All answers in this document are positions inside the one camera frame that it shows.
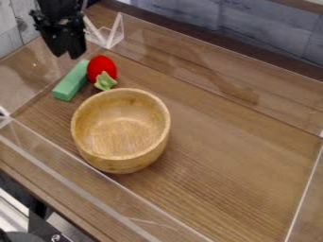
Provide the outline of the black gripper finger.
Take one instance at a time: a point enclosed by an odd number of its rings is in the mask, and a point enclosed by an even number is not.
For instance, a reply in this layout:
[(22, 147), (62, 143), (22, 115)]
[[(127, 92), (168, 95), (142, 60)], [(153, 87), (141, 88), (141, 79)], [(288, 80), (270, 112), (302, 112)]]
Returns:
[(66, 51), (71, 60), (77, 59), (83, 51), (85, 47), (85, 39), (82, 31), (70, 30), (66, 33)]
[(62, 31), (59, 29), (43, 28), (39, 31), (39, 34), (51, 54), (55, 57), (59, 57), (65, 53), (65, 47), (62, 43)]

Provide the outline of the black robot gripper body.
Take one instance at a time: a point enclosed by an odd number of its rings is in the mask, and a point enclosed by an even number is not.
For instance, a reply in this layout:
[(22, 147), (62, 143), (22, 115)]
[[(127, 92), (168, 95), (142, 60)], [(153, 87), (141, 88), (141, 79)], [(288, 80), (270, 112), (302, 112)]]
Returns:
[(83, 30), (82, 13), (78, 9), (69, 11), (58, 10), (55, 16), (50, 16), (41, 10), (31, 9), (29, 15), (34, 20), (34, 29), (37, 31), (53, 31), (54, 29), (63, 28), (73, 31)]

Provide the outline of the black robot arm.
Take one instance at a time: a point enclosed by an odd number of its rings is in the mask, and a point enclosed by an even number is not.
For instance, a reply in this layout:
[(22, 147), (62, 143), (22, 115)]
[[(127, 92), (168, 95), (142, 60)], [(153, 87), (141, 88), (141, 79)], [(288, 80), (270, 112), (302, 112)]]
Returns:
[(29, 15), (34, 20), (34, 29), (55, 57), (67, 54), (77, 59), (83, 51), (83, 20), (79, 0), (35, 0), (38, 9)]

